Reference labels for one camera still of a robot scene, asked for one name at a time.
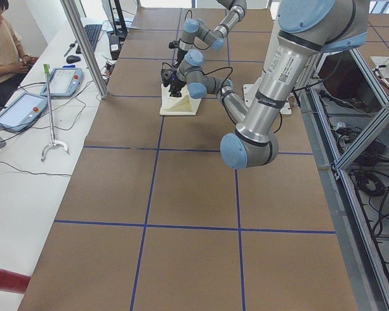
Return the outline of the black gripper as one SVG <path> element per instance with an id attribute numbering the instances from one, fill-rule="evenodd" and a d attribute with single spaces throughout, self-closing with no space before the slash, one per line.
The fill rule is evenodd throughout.
<path id="1" fill-rule="evenodd" d="M 171 78 L 169 93 L 171 97 L 179 98 L 182 94 L 182 89 L 185 87 L 185 82 L 177 77 Z"/>

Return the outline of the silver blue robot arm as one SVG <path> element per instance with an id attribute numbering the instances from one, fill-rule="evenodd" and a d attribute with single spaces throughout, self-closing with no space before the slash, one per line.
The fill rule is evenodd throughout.
<path id="1" fill-rule="evenodd" d="M 181 38 L 172 42 L 178 48 L 175 67 L 179 66 L 184 56 L 193 48 L 196 38 L 213 50 L 219 51 L 224 45 L 225 38 L 230 30 L 244 19 L 247 11 L 245 0 L 218 0 L 217 3 L 228 9 L 229 12 L 214 29 L 206 26 L 201 19 L 190 18 L 185 20 Z"/>
<path id="2" fill-rule="evenodd" d="M 272 162 L 278 143 L 272 125 L 293 90 L 305 64 L 321 52 L 341 52 L 364 44 L 368 33 L 368 1 L 282 1 L 272 35 L 276 49 L 251 104 L 245 104 L 228 78 L 207 76 L 203 54 L 193 47 L 195 39 L 219 50 L 230 30 L 246 15 L 245 1 L 223 1 L 228 15 L 209 29 L 200 19 L 187 19 L 174 42 L 178 57 L 163 83 L 171 95 L 186 88 L 193 99 L 215 95 L 235 123 L 233 132 L 220 142 L 220 154 L 234 169 Z"/>

